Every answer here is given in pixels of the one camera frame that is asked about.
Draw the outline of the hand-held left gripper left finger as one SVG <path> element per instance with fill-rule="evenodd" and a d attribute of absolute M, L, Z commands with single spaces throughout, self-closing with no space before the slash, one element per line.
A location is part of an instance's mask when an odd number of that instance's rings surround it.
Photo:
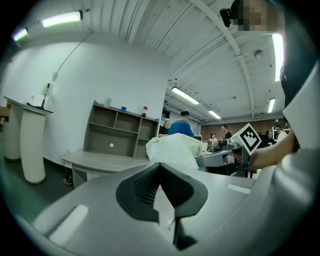
<path fill-rule="evenodd" d="M 32 223 L 15 219 L 49 256 L 175 256 L 174 209 L 164 191 L 155 194 L 159 221 L 130 217 L 116 189 L 137 168 L 91 179 L 45 208 Z"/>

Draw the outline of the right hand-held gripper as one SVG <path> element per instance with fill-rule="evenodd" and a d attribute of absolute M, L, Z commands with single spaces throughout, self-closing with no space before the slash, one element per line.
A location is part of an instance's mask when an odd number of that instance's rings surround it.
<path fill-rule="evenodd" d="M 209 153 L 196 158 L 199 167 L 222 167 L 235 164 L 236 177 L 247 177 L 254 151 L 261 144 L 262 139 L 250 123 L 247 123 L 231 138 L 226 140 L 224 150 Z"/>

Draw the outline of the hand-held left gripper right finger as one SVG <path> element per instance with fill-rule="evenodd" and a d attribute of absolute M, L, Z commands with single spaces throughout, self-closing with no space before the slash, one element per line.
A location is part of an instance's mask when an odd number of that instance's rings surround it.
<path fill-rule="evenodd" d="M 257 179 L 201 171 L 208 198 L 182 218 L 183 249 L 165 256 L 306 255 L 319 230 L 320 148 L 300 149 Z"/>

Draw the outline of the white plastic tissues pack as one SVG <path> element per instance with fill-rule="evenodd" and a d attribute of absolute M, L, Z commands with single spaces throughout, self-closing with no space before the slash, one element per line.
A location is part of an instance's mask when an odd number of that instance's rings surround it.
<path fill-rule="evenodd" d="M 202 142 L 181 133 L 154 137 L 146 143 L 150 161 L 198 169 L 196 158 L 203 157 Z"/>

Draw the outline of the grey wooden shelf unit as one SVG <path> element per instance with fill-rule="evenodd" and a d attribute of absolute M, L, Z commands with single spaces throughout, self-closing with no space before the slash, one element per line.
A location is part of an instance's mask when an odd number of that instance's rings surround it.
<path fill-rule="evenodd" d="M 86 125 L 83 150 L 147 159 L 146 144 L 158 134 L 160 120 L 104 107 L 94 101 Z"/>

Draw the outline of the person's right forearm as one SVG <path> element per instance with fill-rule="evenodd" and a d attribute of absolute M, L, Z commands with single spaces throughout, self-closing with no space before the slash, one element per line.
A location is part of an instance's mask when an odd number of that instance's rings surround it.
<path fill-rule="evenodd" d="M 299 147 L 300 145 L 294 130 L 291 129 L 288 136 L 280 142 L 255 150 L 251 156 L 249 170 L 252 171 L 277 165 L 286 155 L 296 152 Z"/>

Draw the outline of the grey desk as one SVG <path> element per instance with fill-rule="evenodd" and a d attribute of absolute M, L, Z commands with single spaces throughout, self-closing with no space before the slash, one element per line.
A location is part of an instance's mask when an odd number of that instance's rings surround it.
<path fill-rule="evenodd" d="M 153 164 L 147 158 L 135 159 L 130 156 L 87 152 L 82 149 L 68 153 L 62 159 L 72 165 L 72 177 L 75 188 L 88 180 L 88 174 L 91 174 L 93 177 L 99 177 Z"/>

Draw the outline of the white shade table lamp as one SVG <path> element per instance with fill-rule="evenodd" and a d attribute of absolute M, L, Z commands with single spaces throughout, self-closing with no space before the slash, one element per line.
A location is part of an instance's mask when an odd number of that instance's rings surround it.
<path fill-rule="evenodd" d="M 44 87 L 42 88 L 42 90 L 40 91 L 40 94 L 43 96 L 43 100 L 42 100 L 42 103 L 41 103 L 41 106 L 43 106 L 43 108 L 45 108 L 46 98 L 49 98 L 49 97 L 52 96 L 53 88 L 54 88 L 53 84 L 46 83 L 44 85 Z"/>

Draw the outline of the person's black shirt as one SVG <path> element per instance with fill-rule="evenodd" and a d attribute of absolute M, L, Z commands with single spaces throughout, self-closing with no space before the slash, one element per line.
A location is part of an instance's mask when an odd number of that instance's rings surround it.
<path fill-rule="evenodd" d="M 318 51 L 304 26 L 295 16 L 286 13 L 284 60 L 280 70 L 285 107 L 302 88 L 318 58 Z"/>

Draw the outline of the brown wooden box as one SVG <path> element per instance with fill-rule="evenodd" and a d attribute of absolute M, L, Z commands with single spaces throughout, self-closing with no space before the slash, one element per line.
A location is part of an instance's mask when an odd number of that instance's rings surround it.
<path fill-rule="evenodd" d="M 10 107 L 0 106 L 0 123 L 2 121 L 8 121 L 10 116 Z"/>

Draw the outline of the white round pedestal table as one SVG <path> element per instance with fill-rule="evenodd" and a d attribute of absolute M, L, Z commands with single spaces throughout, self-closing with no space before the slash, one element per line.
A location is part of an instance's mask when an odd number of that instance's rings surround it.
<path fill-rule="evenodd" d="M 33 185 L 46 178 L 43 160 L 43 139 L 47 115 L 51 113 L 28 106 L 9 97 L 8 121 L 3 122 L 4 158 L 21 161 L 25 180 Z"/>

